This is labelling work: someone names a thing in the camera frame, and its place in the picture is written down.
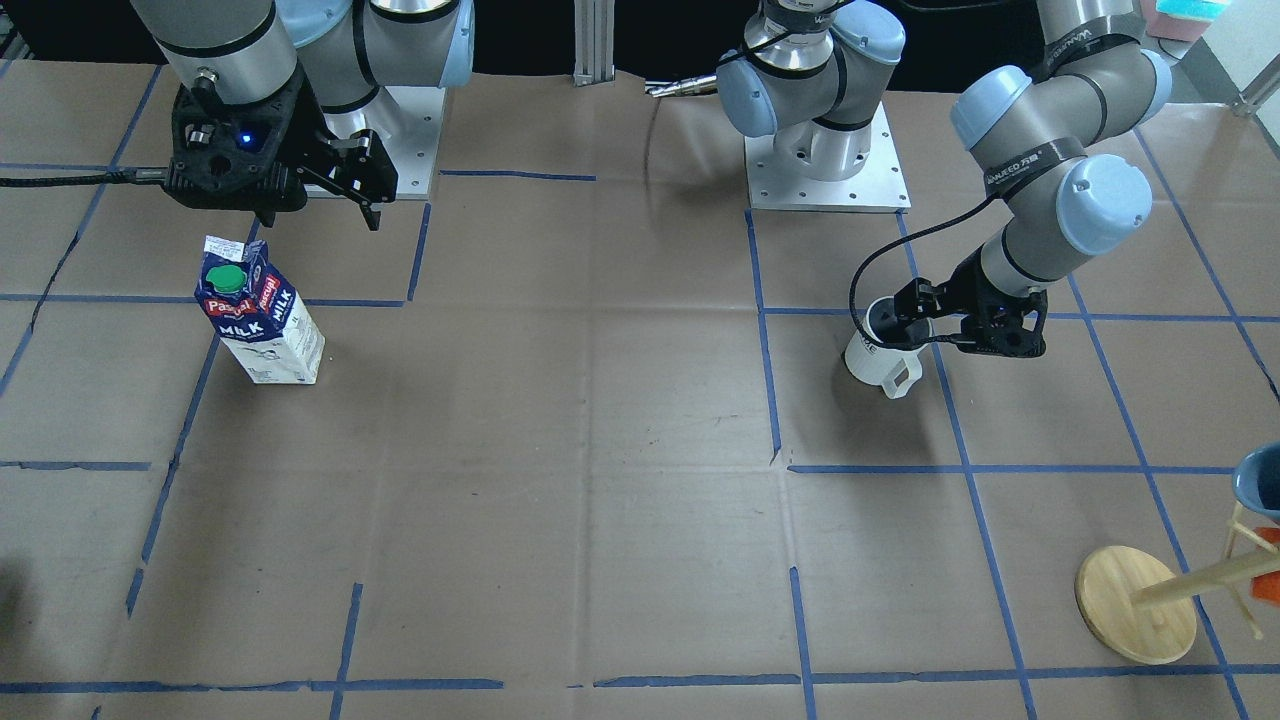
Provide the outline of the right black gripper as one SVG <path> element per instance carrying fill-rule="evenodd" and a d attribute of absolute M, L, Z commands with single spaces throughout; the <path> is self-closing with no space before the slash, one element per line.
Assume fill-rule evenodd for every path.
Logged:
<path fill-rule="evenodd" d="M 242 105 L 224 102 L 214 72 L 200 69 L 175 96 L 172 140 L 163 188 L 187 208 L 252 211 L 273 228 L 276 214 L 306 206 L 312 184 L 353 201 L 376 232 L 381 205 L 396 200 L 398 173 L 379 135 L 329 131 L 301 67 Z"/>

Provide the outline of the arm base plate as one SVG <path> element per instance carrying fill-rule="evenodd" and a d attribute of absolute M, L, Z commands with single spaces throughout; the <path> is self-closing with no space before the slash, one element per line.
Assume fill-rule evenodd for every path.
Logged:
<path fill-rule="evenodd" d="M 911 206 L 884 109 L 854 131 L 814 120 L 745 140 L 751 208 L 896 213 Z"/>
<path fill-rule="evenodd" d="M 445 119 L 448 90 L 435 87 L 383 87 L 365 106 L 325 115 L 326 126 L 346 138 L 374 129 L 398 173 L 398 200 L 429 200 L 436 174 L 436 155 Z"/>

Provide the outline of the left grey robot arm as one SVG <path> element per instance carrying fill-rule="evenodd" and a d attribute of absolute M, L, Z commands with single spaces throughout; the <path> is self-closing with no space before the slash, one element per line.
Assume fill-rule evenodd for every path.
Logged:
<path fill-rule="evenodd" d="M 982 173 L 986 202 L 1011 219 L 945 282 L 915 278 L 868 315 L 852 342 L 914 352 L 1039 357 L 1047 291 L 1139 229 L 1153 195 L 1146 176 L 1089 146 L 1157 114 L 1169 64 L 1140 45 L 1130 1 L 1042 1 L 1046 45 L 1033 72 L 996 68 L 970 85 L 950 120 Z M 799 152 L 813 179 L 858 172 L 876 105 L 901 61 L 901 22 L 870 1 L 763 1 L 713 76 L 744 136 Z"/>

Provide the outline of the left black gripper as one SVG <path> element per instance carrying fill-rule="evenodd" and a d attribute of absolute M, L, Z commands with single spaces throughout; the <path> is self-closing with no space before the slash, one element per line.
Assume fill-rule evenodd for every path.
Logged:
<path fill-rule="evenodd" d="M 1043 329 L 1047 319 L 1044 290 L 1018 297 L 996 288 L 973 252 L 941 284 L 915 278 L 893 297 L 897 320 L 879 324 L 879 341 L 893 347 L 920 347 L 927 342 L 950 342 L 965 354 L 1005 357 L 1039 357 L 1046 352 Z M 960 332 L 934 336 L 931 320 L 960 314 Z"/>

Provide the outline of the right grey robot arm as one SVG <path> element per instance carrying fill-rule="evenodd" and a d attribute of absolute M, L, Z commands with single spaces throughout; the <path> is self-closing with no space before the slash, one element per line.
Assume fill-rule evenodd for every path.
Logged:
<path fill-rule="evenodd" d="M 413 126 L 394 87 L 466 85 L 471 1 L 137 1 L 180 83 L 157 183 L 180 205 L 264 225 L 317 188 L 376 231 Z"/>

